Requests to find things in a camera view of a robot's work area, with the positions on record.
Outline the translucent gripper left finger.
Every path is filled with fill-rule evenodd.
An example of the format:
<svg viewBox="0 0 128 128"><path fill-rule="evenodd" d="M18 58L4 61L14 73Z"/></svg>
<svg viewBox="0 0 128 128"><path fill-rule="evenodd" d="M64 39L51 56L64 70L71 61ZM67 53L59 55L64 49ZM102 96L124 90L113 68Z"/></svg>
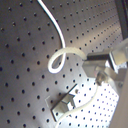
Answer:
<svg viewBox="0 0 128 128"><path fill-rule="evenodd" d="M85 61L82 65L88 77L94 78L101 86L103 82L113 85L115 82L123 82L126 68L112 69L108 61Z"/></svg>

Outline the translucent gripper right finger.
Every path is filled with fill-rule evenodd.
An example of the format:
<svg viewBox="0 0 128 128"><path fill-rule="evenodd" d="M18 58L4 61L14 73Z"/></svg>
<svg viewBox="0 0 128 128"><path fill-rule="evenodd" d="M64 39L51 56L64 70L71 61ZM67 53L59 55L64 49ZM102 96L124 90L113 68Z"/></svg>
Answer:
<svg viewBox="0 0 128 128"><path fill-rule="evenodd" d="M87 55L87 61L107 61L110 67L115 70L117 66L128 62L128 48L122 47L117 49L105 49L101 52L89 53Z"/></svg>

